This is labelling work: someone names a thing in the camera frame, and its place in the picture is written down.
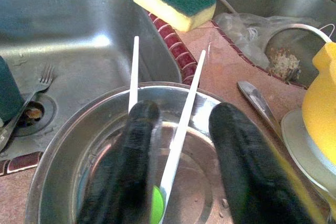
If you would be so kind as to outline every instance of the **stainless steel bowl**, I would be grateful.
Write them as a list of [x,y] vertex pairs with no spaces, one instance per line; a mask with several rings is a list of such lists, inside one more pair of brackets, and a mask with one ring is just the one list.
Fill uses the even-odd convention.
[[[189,86],[149,82],[140,85],[139,100],[161,109],[162,146],[157,184],[169,154]],[[127,118],[129,89],[97,98],[78,111],[56,134],[36,170],[30,187],[25,223],[74,223],[90,171],[113,142]],[[164,223],[232,222],[225,202],[217,154],[209,139],[208,117],[223,102],[199,90],[190,118],[180,164]]]

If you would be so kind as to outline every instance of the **sink drain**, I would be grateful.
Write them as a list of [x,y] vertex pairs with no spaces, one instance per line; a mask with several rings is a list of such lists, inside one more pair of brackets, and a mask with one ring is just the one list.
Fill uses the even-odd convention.
[[53,119],[55,108],[50,97],[42,93],[36,94],[20,117],[13,135],[27,136],[42,130]]

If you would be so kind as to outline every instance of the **brown countertop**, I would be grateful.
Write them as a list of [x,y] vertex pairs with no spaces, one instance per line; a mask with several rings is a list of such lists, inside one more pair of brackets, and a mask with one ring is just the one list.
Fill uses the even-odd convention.
[[[236,83],[240,80],[247,80],[256,86],[268,101],[276,119],[279,121],[287,112],[300,108],[306,91],[282,83],[250,65],[218,33],[211,22],[207,22],[200,28],[188,33],[178,34],[196,59],[198,59],[202,49],[208,49],[209,42],[211,42],[200,80],[200,88],[224,98],[245,112],[282,155],[293,164],[284,145],[279,142],[271,128],[239,92]],[[2,206],[0,208],[0,223],[16,224],[24,222],[25,202],[34,171],[34,169],[26,170],[0,177]],[[326,204],[314,192],[312,198],[324,212],[327,212]]]

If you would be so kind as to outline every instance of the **white chopstick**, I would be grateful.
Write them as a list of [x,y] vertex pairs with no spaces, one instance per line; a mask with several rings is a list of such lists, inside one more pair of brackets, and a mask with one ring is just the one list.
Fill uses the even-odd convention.
[[163,216],[162,216],[160,223],[162,223],[166,209],[167,209],[170,193],[172,191],[172,187],[173,187],[173,183],[175,179],[176,170],[179,165],[180,155],[181,155],[184,139],[186,136],[191,112],[192,112],[195,97],[196,97],[197,86],[198,86],[199,78],[201,76],[204,58],[205,58],[205,50],[202,51],[201,57],[198,61],[194,79],[191,83],[187,99],[185,100],[180,122],[178,123],[176,133],[174,136],[174,140],[171,143],[169,156],[168,156],[166,166],[163,171],[161,184],[160,184],[160,191],[165,200],[165,207],[164,207],[164,212],[163,212]]
[[138,102],[138,73],[139,73],[139,37],[134,37],[133,58],[130,84],[130,100],[128,104],[128,113]]

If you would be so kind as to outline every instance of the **green scouring pad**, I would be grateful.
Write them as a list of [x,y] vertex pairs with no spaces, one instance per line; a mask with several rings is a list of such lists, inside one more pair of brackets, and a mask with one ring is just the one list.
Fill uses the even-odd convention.
[[215,0],[134,0],[138,5],[180,31],[189,31],[210,20]]

